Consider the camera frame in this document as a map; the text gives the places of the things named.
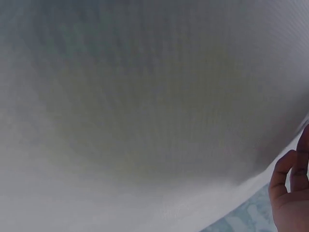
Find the human hand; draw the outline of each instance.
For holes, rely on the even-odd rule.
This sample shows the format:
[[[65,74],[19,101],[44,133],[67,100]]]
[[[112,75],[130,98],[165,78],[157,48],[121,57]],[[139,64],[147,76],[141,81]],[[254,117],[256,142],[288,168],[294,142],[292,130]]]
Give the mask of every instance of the human hand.
[[[296,151],[291,150],[276,164],[270,184],[269,197],[278,232],[309,231],[309,126],[304,129]],[[291,171],[291,192],[285,187]]]

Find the patterned fabric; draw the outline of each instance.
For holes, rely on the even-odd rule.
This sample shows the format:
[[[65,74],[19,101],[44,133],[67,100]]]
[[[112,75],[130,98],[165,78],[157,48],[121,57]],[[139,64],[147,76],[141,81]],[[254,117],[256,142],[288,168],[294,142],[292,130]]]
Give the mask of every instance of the patterned fabric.
[[[201,232],[276,232],[267,188]]]

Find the blue patterned cloth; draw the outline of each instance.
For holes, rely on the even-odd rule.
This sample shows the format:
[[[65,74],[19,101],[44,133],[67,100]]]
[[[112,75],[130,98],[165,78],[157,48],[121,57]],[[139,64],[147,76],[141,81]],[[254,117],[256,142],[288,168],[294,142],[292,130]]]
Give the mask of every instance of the blue patterned cloth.
[[[267,188],[201,232],[276,232]]]

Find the finger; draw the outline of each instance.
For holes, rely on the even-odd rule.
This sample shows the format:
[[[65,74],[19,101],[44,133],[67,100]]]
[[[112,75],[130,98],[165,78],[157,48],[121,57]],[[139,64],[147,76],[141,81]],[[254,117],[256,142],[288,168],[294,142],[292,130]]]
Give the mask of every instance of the finger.
[[[272,204],[277,198],[288,192],[285,186],[286,176],[295,164],[296,157],[296,151],[291,150],[276,163],[268,188],[269,198]]]
[[[291,191],[302,191],[309,188],[307,177],[309,161],[309,126],[306,126],[297,144],[297,160],[291,171]]]

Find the white fabric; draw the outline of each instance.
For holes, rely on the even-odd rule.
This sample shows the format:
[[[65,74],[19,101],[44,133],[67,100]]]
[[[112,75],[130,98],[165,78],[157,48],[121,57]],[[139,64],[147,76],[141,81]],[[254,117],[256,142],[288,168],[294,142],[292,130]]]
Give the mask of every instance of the white fabric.
[[[0,229],[197,232],[309,109],[309,3],[0,1]]]

